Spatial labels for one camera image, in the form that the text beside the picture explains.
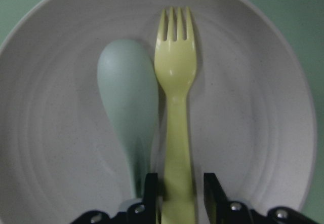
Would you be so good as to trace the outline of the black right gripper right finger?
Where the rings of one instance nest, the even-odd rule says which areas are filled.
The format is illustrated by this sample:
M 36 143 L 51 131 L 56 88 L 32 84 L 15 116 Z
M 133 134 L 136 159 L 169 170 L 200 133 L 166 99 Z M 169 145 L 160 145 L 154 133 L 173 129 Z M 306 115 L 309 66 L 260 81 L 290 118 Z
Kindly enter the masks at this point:
M 228 223 L 227 202 L 215 173 L 204 173 L 204 204 L 210 223 Z

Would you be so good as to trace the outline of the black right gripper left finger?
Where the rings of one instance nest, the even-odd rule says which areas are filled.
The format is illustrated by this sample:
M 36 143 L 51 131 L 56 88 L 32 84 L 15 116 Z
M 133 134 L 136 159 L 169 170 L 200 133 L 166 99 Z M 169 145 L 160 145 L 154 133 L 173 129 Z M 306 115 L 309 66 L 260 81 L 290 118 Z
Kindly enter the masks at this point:
M 148 173 L 145 178 L 142 203 L 144 212 L 141 223 L 154 224 L 158 221 L 158 174 Z

